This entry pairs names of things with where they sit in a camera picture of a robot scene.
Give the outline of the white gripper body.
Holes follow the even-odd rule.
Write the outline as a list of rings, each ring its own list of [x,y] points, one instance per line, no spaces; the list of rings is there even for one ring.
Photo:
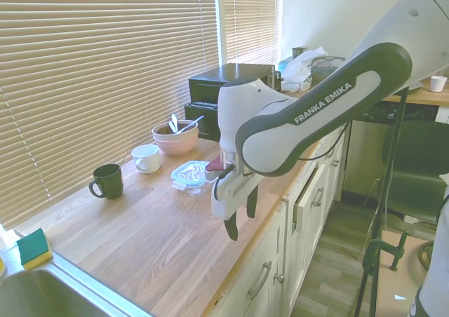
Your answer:
[[[213,185],[211,212],[213,216],[227,220],[238,208],[247,203],[250,192],[260,183],[260,176],[251,173],[222,173]]]

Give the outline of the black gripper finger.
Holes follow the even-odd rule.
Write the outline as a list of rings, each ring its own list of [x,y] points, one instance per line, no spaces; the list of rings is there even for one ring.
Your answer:
[[[246,213],[251,219],[255,217],[257,207],[258,186],[256,186],[248,195],[246,203]]]
[[[236,212],[234,212],[229,219],[224,221],[224,226],[230,239],[237,241],[239,231],[236,225]]]

